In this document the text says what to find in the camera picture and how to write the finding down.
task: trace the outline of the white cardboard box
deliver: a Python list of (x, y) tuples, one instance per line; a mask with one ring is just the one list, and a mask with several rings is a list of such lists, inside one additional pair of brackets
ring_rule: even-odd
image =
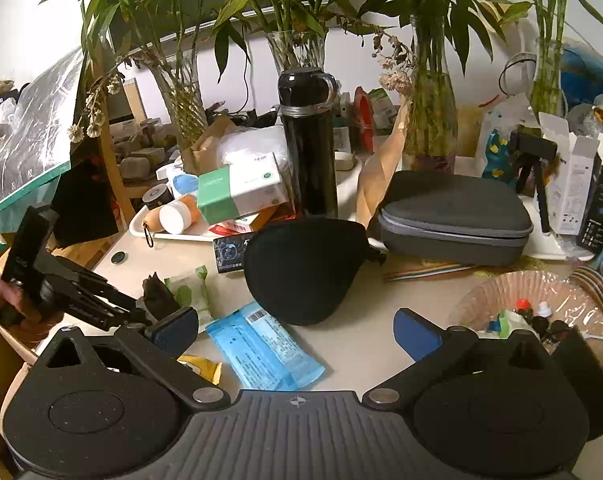
[(560, 235), (577, 235), (599, 140), (569, 132), (568, 121), (561, 117), (540, 113), (539, 123), (544, 138), (557, 143), (559, 155), (559, 167), (546, 186), (550, 227)]

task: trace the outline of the beige tabletop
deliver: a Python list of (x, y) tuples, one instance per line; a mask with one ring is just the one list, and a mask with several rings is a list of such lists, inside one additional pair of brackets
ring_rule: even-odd
[[(127, 253), (127, 258), (115, 265), (110, 258), (117, 251)], [(156, 271), (160, 278), (169, 278), (189, 270), (194, 272), (201, 265), (209, 270), (207, 284), (213, 316), (230, 314), (252, 301), (242, 276), (229, 278), (216, 273), (213, 247), (208, 242), (156, 240), (151, 249), (143, 238), (126, 233), (94, 270), (122, 292), (137, 298), (142, 294), (142, 280), (149, 274)], [(568, 266), (556, 262), (548, 263), (547, 269), (560, 276), (569, 273)], [(383, 267), (378, 264), (363, 264), (335, 314), (315, 326), (287, 327), (302, 348), (326, 367), (325, 374), (311, 389), (354, 390), (361, 397), (413, 362), (393, 338), (392, 320), (398, 309), (409, 307), (446, 327), (457, 302), (485, 280), (466, 271), (450, 277), (385, 283), (382, 272)], [(100, 333), (70, 316), (63, 324), (77, 324), (86, 334)], [(224, 360), (206, 334), (201, 334), (187, 353)], [(239, 390), (230, 365), (224, 367), (220, 385), (232, 397)], [(603, 480), (603, 437), (587, 444), (575, 473), (583, 480)]]

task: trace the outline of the green and white box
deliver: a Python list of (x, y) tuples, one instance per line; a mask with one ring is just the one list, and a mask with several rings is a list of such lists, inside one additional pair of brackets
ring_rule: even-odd
[(224, 166), (199, 177), (197, 207), (210, 225), (288, 202), (275, 155)]

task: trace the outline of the blue wet wipes package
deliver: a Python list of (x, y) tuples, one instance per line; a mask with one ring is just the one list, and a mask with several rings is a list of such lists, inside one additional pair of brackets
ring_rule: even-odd
[(249, 390), (294, 392), (325, 370), (255, 301), (214, 321), (206, 332)]

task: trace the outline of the black thermos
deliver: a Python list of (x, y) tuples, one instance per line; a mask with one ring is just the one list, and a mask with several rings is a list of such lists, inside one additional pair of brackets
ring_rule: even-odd
[(279, 76), (278, 91), (293, 163), (295, 210), (337, 218), (332, 120), (337, 82), (318, 68), (293, 68)]

